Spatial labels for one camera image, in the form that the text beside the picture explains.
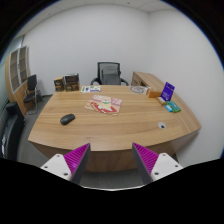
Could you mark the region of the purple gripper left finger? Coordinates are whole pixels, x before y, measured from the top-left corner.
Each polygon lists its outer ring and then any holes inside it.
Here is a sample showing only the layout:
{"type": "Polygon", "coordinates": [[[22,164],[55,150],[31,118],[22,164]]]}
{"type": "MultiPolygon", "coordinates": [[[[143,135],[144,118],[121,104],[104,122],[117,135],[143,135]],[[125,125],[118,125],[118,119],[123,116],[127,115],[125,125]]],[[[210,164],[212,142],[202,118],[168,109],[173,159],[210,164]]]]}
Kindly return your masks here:
{"type": "Polygon", "coordinates": [[[79,184],[84,174],[90,152],[91,145],[87,143],[65,155],[55,154],[41,168],[65,180],[79,184]]]}

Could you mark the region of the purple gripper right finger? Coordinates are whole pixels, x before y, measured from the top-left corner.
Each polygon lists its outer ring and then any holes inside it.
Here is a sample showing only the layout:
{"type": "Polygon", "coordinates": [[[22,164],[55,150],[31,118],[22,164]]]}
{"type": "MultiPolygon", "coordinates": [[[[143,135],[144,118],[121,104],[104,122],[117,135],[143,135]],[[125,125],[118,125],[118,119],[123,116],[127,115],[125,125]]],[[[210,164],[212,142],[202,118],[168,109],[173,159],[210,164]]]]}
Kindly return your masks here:
{"type": "Polygon", "coordinates": [[[182,169],[167,153],[157,154],[137,143],[132,144],[132,153],[144,184],[149,184],[182,169]]]}

